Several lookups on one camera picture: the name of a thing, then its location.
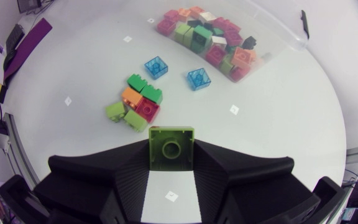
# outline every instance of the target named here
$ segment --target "white marker sticker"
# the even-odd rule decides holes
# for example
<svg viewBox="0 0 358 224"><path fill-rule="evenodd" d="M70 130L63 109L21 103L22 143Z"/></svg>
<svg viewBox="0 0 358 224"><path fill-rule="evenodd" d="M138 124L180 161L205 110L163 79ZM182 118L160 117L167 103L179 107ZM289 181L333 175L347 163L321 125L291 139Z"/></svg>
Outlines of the white marker sticker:
<svg viewBox="0 0 358 224"><path fill-rule="evenodd" d="M173 193L172 191L169 191L167 195L165 196L166 199L170 200L171 202L175 202L175 200L179 197L179 195Z"/></svg>
<svg viewBox="0 0 358 224"><path fill-rule="evenodd" d="M66 98L65 103L66 103L66 105L67 105L67 106L69 106L69 105L70 105L70 103L71 103L71 99L70 99L70 97L69 97L69 96Z"/></svg>
<svg viewBox="0 0 358 224"><path fill-rule="evenodd" d="M232 112L234 115L237 115L239 112L239 108L236 107L235 105L232 105L230 108L230 112Z"/></svg>
<svg viewBox="0 0 358 224"><path fill-rule="evenodd" d="M126 37L124 38L124 41L127 42L127 43L128 43L129 41L131 41L131 40L132 40L132 37L129 37L129 36L126 36Z"/></svg>

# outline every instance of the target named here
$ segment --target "white round table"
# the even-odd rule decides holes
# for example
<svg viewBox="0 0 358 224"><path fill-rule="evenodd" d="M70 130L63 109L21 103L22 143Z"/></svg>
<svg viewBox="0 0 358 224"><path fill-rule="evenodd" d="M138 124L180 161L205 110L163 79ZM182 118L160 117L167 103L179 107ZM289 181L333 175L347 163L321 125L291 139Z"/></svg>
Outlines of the white round table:
<svg viewBox="0 0 358 224"><path fill-rule="evenodd" d="M113 123L104 112L121 100L126 79L138 73L163 92L152 125L191 126L196 139L252 156L289 156L295 160L293 174L310 190L325 175L340 185L346 158L341 107L310 53L284 50L233 83L155 30L169 9L196 5L182 3L62 0L37 19L46 18L53 29L12 79L4 110L14 115L39 179L50 172L52 155L82 156L148 138L147 130L137 133L123 121ZM34 19L20 21L26 32ZM123 41L126 36L132 40ZM144 67L155 56L168 65L158 80ZM205 68L212 82L192 91L185 75L197 68ZM142 221L201 220L192 172L150 172L149 183ZM179 195L174 203L164 198L169 190Z"/></svg>

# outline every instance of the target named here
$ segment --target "plastic container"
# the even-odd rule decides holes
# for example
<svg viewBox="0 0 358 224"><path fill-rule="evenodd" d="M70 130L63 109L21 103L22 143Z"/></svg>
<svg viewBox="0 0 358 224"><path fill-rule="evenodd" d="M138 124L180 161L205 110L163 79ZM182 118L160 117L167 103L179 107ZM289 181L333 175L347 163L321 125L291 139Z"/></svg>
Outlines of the plastic container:
<svg viewBox="0 0 358 224"><path fill-rule="evenodd" d="M180 20L175 19L175 30L171 33L166 29L157 30L194 54L208 58L233 82L253 73L285 48L303 50L308 43L306 14L294 0L179 1L172 6L179 6L173 8L180 16ZM226 55L220 55L216 60L207 56L214 45L222 47Z"/></svg>

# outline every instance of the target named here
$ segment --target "black cable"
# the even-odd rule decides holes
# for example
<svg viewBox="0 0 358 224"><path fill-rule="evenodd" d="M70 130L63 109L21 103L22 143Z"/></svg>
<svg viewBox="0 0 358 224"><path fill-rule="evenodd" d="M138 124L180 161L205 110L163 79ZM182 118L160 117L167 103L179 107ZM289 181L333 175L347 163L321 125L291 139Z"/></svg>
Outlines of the black cable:
<svg viewBox="0 0 358 224"><path fill-rule="evenodd" d="M35 22L37 21L38 17L54 2L55 0L51 0L49 4L47 4L45 7L43 7L39 12L34 13L35 15L38 14L38 16L34 19L34 22L31 25L30 30L32 29L32 27L34 26Z"/></svg>

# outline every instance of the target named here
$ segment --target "lime green lego brick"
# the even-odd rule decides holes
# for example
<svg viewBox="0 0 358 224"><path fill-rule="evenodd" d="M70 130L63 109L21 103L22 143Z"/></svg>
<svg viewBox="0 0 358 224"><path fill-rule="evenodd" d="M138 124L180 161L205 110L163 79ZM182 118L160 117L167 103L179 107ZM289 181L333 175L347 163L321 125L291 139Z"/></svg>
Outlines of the lime green lego brick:
<svg viewBox="0 0 358 224"><path fill-rule="evenodd" d="M219 29L219 28L214 28L214 29L213 29L213 33L214 33L214 35L216 35L216 36L220 36L220 35L223 35L223 34L224 34L223 30L221 30L221 29Z"/></svg>
<svg viewBox="0 0 358 224"><path fill-rule="evenodd" d="M133 110L129 110L124 121L137 132L142 132L147 127L147 121Z"/></svg>
<svg viewBox="0 0 358 224"><path fill-rule="evenodd" d="M189 49L191 48L191 41L193 40L193 31L194 28L191 27L183 37L183 45Z"/></svg>
<svg viewBox="0 0 358 224"><path fill-rule="evenodd" d="M183 44L183 38L190 28L191 27L186 24L178 26L178 28L175 30L175 41Z"/></svg>
<svg viewBox="0 0 358 224"><path fill-rule="evenodd" d="M205 46L200 45L199 43L195 42L194 40L191 43L191 51L193 51L196 54L201 53L204 49Z"/></svg>
<svg viewBox="0 0 358 224"><path fill-rule="evenodd" d="M162 91L152 85L146 85L140 94L158 105L162 102Z"/></svg>
<svg viewBox="0 0 358 224"><path fill-rule="evenodd" d="M151 127L149 148L150 170L193 170L194 128Z"/></svg>
<svg viewBox="0 0 358 224"><path fill-rule="evenodd" d="M132 74L127 79L127 82L130 87L138 92L142 91L143 87L147 85L147 81L142 79L139 74Z"/></svg>
<svg viewBox="0 0 358 224"><path fill-rule="evenodd" d="M231 63L232 57L233 55L226 55L223 58L221 65L219 66L219 70L225 75L229 74L234 67L234 65Z"/></svg>
<svg viewBox="0 0 358 224"><path fill-rule="evenodd" d="M107 117L114 122L119 122L119 120L125 116L126 112L126 108L123 102L118 102L107 106L105 110Z"/></svg>

